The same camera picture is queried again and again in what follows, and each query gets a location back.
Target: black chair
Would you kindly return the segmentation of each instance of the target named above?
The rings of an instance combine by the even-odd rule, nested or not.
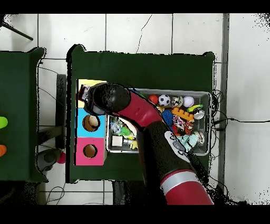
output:
[[[32,37],[30,37],[30,36],[28,36],[28,35],[22,33],[22,32],[19,31],[19,30],[16,30],[16,29],[13,28],[12,26],[10,26],[10,25],[8,25],[6,22],[4,22],[4,17],[5,17],[5,14],[0,14],[0,28],[3,26],[3,27],[5,27],[5,28],[7,28],[7,29],[9,29],[9,30],[11,30],[11,31],[13,31],[13,32],[15,32],[15,33],[21,35],[21,36],[24,36],[25,38],[27,38],[27,39],[29,39],[29,40],[31,40],[31,41],[34,40]]]

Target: orange ball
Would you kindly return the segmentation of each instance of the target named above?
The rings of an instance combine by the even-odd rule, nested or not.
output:
[[[152,102],[153,104],[155,104],[155,105],[158,104],[158,97],[156,95],[154,95],[154,94],[150,95],[148,100],[150,102]]]
[[[6,146],[0,145],[0,157],[5,155],[6,153]]]

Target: red ball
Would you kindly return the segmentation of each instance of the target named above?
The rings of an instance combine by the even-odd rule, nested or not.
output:
[[[62,152],[60,154],[60,158],[59,158],[59,160],[57,162],[60,163],[60,164],[65,163],[65,153],[64,152]]]
[[[148,98],[148,100],[150,101],[150,102],[152,102],[153,104],[158,104],[158,97],[156,96],[156,95],[150,95],[149,96],[149,98]]]

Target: orange object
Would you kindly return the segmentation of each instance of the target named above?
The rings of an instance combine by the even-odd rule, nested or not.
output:
[[[184,112],[182,109],[179,109],[175,107],[174,109],[171,110],[172,114],[177,115],[185,120],[191,120],[194,121],[194,115],[189,114],[188,112]]]
[[[185,133],[187,135],[191,135],[191,132],[193,131],[193,126],[194,126],[193,122],[192,121],[186,122],[184,126],[185,126]]]
[[[0,145],[0,157],[5,155],[6,153],[6,146]]]

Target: orange toy block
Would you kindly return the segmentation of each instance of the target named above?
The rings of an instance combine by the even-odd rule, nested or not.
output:
[[[177,115],[185,120],[192,120],[194,121],[194,115],[189,114],[188,112],[184,112],[182,109],[179,110],[179,108],[175,107],[171,110],[172,114]]]

